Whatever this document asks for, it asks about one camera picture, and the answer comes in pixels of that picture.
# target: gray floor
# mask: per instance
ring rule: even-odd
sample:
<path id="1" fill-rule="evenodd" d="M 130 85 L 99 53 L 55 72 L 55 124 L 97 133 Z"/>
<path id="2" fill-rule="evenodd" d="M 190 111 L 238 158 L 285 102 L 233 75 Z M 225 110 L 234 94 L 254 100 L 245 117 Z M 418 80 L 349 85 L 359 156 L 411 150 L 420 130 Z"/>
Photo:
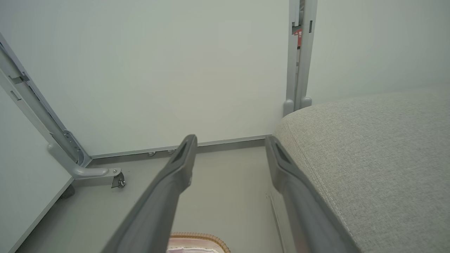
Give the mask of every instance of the gray floor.
<path id="1" fill-rule="evenodd" d="M 232 253 L 282 252 L 264 147 L 220 150 L 203 148 L 197 155 L 192 185 L 180 196 L 172 231 L 213 234 Z M 18 252 L 100 252 L 167 160 L 157 154 L 97 161 L 96 166 L 119 161 L 103 166 L 121 167 L 126 187 L 79 184 L 74 196 L 51 208 Z"/>

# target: stitching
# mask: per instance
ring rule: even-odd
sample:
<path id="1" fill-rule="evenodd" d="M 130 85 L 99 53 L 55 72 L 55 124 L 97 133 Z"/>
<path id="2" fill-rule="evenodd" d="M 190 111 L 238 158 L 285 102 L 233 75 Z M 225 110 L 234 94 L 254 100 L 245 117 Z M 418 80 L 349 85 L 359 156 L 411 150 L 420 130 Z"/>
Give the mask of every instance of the stitching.
<path id="1" fill-rule="evenodd" d="M 318 173 L 317 170 L 314 168 L 314 166 L 312 166 L 312 164 L 310 163 L 308 156 L 307 156 L 307 155 L 305 154 L 305 152 L 303 152 L 303 150 L 300 148 L 300 145 L 297 143 L 297 140 L 293 137 L 293 134 L 292 134 L 292 132 L 291 132 L 291 128 L 289 127 L 289 125 L 288 125 L 286 122 L 285 122 L 285 126 L 287 127 L 288 132 L 289 132 L 291 138 L 294 140 L 294 143 L 295 143 L 295 145 L 297 146 L 298 150 L 299 150 L 300 153 L 305 157 L 306 163 L 311 167 L 311 169 L 314 170 L 314 173 L 311 173 L 311 174 L 314 175 L 314 177 L 316 176 L 315 174 L 317 174 L 317 177 L 319 178 L 322 187 L 323 187 L 323 188 L 325 189 L 325 191 L 326 191 L 326 196 L 327 196 L 327 198 L 329 198 L 329 199 L 331 200 L 331 203 L 332 203 L 333 206 L 335 207 L 335 209 L 336 209 L 336 211 L 337 211 L 337 213 L 338 213 L 339 218 L 342 220 L 342 222 L 344 223 L 345 227 L 347 228 L 348 233 L 350 234 L 350 236 L 351 236 L 353 239 L 356 239 L 356 237 L 351 233 L 350 229 L 348 228 L 348 225 L 347 225 L 347 223 L 345 222 L 345 219 L 344 219 L 344 217 L 342 216 L 341 211 L 339 210 L 338 206 L 336 205 L 336 203 L 334 202 L 333 198 L 331 197 L 331 194 L 330 194 L 330 192 L 328 191 L 327 187 L 325 186 L 324 182 L 322 181 L 322 178 L 320 177 L 319 173 Z"/>

